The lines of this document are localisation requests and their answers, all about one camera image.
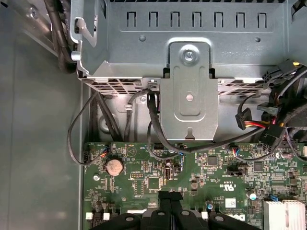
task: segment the surface-mount component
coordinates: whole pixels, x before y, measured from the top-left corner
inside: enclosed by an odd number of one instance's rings
[[[208,165],[217,165],[217,156],[209,156]]]

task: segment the capacitor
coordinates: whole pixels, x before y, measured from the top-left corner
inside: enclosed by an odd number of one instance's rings
[[[212,209],[213,209],[213,204],[212,204],[212,202],[209,201],[209,200],[207,200],[207,201],[206,201],[206,207],[207,207],[208,210],[212,210]]]
[[[255,194],[255,191],[253,190],[249,190],[247,193],[246,193],[246,196],[251,199],[251,200],[256,200],[257,199],[257,195]]]

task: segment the microchip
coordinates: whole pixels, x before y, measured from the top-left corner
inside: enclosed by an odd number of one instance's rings
[[[160,179],[157,177],[148,178],[148,189],[149,190],[159,190],[160,189]]]
[[[198,183],[192,182],[192,189],[197,189],[197,187],[198,187]]]
[[[192,196],[197,195],[197,190],[191,190],[191,195],[192,195]]]
[[[252,205],[253,207],[257,206],[257,204],[258,204],[258,201],[257,201],[257,200],[252,200],[252,201],[251,201],[251,205]]]
[[[254,171],[255,172],[262,172],[263,171],[263,162],[257,161],[254,163]]]
[[[296,179],[290,179],[290,184],[297,184],[297,180]]]
[[[217,157],[209,156],[208,157],[208,165],[217,165]]]

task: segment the screw hole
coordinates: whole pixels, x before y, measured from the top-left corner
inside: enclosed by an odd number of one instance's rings
[[[188,94],[186,99],[187,99],[188,102],[193,101],[193,95],[192,94]]]
[[[146,37],[144,35],[141,35],[139,37],[140,42],[144,42],[146,40]]]

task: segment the black connector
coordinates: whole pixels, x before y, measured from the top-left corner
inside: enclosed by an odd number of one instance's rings
[[[293,61],[288,59],[281,64],[274,66],[266,71],[262,76],[264,80],[263,88],[267,89],[270,84],[272,85],[281,85],[286,80],[291,79],[297,70],[298,66],[293,64]]]
[[[153,145],[154,150],[164,150],[164,145],[162,144],[154,144]]]
[[[271,152],[283,139],[285,131],[285,127],[270,125],[259,138],[262,149]]]
[[[243,112],[238,113],[236,116],[236,122],[238,124],[238,127],[242,130],[246,129],[244,121],[251,121],[253,120],[251,117],[251,110],[250,108],[246,108]]]

